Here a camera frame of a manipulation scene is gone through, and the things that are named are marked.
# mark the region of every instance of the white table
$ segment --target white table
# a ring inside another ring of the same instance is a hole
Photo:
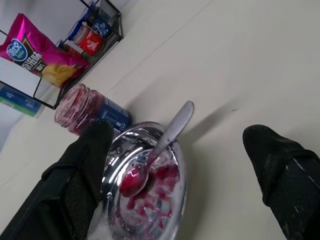
[[[242,143],[264,124],[320,154],[320,3],[135,0],[122,42],[83,81],[137,122],[166,124],[186,100],[181,136],[189,202],[179,240],[284,240]],[[0,230],[76,136],[54,111],[24,117],[0,156]]]

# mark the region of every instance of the bag of chips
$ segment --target bag of chips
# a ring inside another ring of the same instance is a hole
[[[0,57],[12,61],[43,80],[62,88],[89,65],[86,61],[55,46],[23,14],[14,20]]]

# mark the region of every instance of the metal spoon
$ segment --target metal spoon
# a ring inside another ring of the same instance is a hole
[[[149,167],[159,155],[173,142],[190,121],[195,111],[192,101],[187,101],[180,111],[171,120],[160,140],[149,153],[145,164],[138,163],[123,175],[119,192],[124,197],[133,197],[139,194],[147,184]]]

